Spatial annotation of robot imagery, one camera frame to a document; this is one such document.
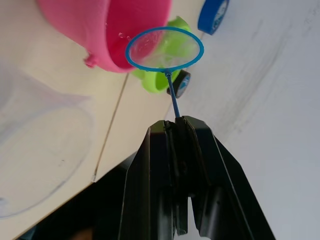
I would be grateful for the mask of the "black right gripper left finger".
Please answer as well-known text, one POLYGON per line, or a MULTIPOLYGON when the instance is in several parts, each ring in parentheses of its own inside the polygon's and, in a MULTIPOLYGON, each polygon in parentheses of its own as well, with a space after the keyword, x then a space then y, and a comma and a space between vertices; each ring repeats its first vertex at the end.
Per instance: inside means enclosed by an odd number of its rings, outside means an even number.
POLYGON ((118 239, 172 240, 181 234, 174 147, 180 122, 159 120, 147 129, 126 173, 118 239))

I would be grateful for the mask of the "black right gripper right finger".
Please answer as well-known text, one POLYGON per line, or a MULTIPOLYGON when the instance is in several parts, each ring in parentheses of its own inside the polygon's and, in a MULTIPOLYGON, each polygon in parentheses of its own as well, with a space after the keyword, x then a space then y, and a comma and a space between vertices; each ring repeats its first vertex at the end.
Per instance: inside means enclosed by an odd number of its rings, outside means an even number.
POLYGON ((191 116, 177 117, 175 123, 199 235, 210 240, 275 239, 243 168, 210 127, 191 116))

